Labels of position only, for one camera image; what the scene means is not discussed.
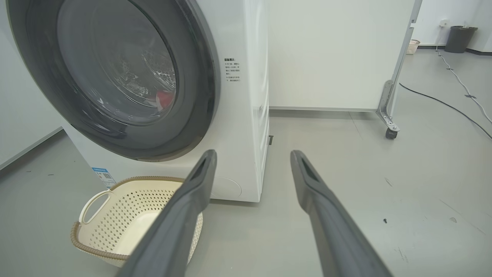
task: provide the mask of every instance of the wicker basket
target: wicker basket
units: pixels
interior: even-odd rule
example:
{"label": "wicker basket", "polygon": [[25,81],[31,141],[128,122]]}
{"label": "wicker basket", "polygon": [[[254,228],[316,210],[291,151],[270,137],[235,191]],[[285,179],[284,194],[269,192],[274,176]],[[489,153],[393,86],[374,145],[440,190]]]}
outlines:
{"label": "wicker basket", "polygon": [[406,54],[407,55],[415,54],[415,51],[417,51],[419,44],[420,44],[420,41],[418,41],[416,39],[412,39],[408,45],[408,48],[406,49]]}

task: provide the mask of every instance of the baseboard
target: baseboard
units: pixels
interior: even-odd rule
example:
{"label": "baseboard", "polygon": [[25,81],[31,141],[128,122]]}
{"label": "baseboard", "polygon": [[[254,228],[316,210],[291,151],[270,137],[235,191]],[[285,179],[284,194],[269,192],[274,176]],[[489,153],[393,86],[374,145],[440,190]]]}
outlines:
{"label": "baseboard", "polygon": [[[446,46],[444,46],[444,45],[439,45],[437,48],[438,49],[444,49],[445,47]],[[435,45],[419,45],[419,46],[417,46],[417,49],[435,49]],[[479,55],[479,56],[492,56],[492,52],[480,52],[480,51],[473,50],[470,48],[467,48],[465,50],[465,52],[472,53],[472,54]]]}
{"label": "baseboard", "polygon": [[470,49],[470,48],[467,48],[465,51],[468,52],[468,53],[479,55],[479,56],[492,56],[492,52],[480,52],[480,51],[473,50],[473,49]]}
{"label": "baseboard", "polygon": [[300,111],[361,111],[361,112],[375,112],[376,109],[365,108],[328,108],[328,107],[292,107],[292,106],[270,106],[271,110],[300,110]]}
{"label": "baseboard", "polygon": [[33,150],[36,146],[40,145],[41,143],[43,143],[45,140],[51,138],[54,134],[58,133],[59,131],[63,130],[63,128],[60,126],[58,128],[56,128],[54,131],[52,131],[51,133],[47,134],[46,136],[44,136],[42,139],[36,141],[35,143],[33,143],[31,146],[27,147],[26,149],[24,149],[23,151],[21,151],[20,153],[17,153],[17,155],[13,156],[12,158],[8,159],[6,162],[4,162],[3,164],[0,165],[0,170],[4,169],[6,166],[10,165],[12,162],[14,162],[15,160],[19,159],[20,157],[22,157],[23,155],[25,155],[27,152]]}
{"label": "baseboard", "polygon": [[[437,48],[438,49],[444,49],[444,45],[440,45]],[[419,45],[417,46],[417,49],[435,49],[435,45]]]}

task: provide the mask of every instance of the door glass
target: door glass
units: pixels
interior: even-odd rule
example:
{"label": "door glass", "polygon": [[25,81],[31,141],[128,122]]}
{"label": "door glass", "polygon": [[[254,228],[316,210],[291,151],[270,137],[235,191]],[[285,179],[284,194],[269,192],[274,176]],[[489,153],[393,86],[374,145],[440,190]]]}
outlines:
{"label": "door glass", "polygon": [[81,93],[103,114],[142,125],[162,118],[173,106],[177,84],[172,59],[155,27],[130,2],[65,1],[58,40]]}

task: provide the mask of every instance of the basket handle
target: basket handle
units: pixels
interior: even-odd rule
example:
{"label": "basket handle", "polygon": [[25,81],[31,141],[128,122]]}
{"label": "basket handle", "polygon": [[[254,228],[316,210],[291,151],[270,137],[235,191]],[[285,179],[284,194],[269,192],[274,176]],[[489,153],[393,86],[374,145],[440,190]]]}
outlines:
{"label": "basket handle", "polygon": [[[104,203],[101,205],[101,207],[99,207],[99,209],[94,213],[94,215],[88,221],[85,221],[84,220],[84,217],[86,217],[86,213],[87,213],[87,210],[89,209],[89,207],[99,197],[101,197],[101,196],[103,196],[105,194],[109,194],[108,199],[106,199],[106,201],[104,201]],[[80,212],[80,216],[79,216],[80,225],[89,224],[92,221],[92,219],[99,213],[99,211],[104,207],[104,205],[106,205],[106,203],[109,201],[109,199],[111,198],[111,194],[112,194],[111,189],[108,189],[108,190],[104,190],[104,191],[99,192],[98,194],[94,195],[91,199],[89,199],[89,201],[87,201],[87,203],[85,204],[84,208]]]}

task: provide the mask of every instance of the wall outlet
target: wall outlet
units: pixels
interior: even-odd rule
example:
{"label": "wall outlet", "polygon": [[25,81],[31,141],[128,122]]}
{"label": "wall outlet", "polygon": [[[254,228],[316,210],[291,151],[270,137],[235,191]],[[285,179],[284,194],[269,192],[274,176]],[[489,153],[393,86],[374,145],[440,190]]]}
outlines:
{"label": "wall outlet", "polygon": [[449,25],[449,19],[443,19],[441,22],[439,22],[439,26],[441,27],[447,27]]}

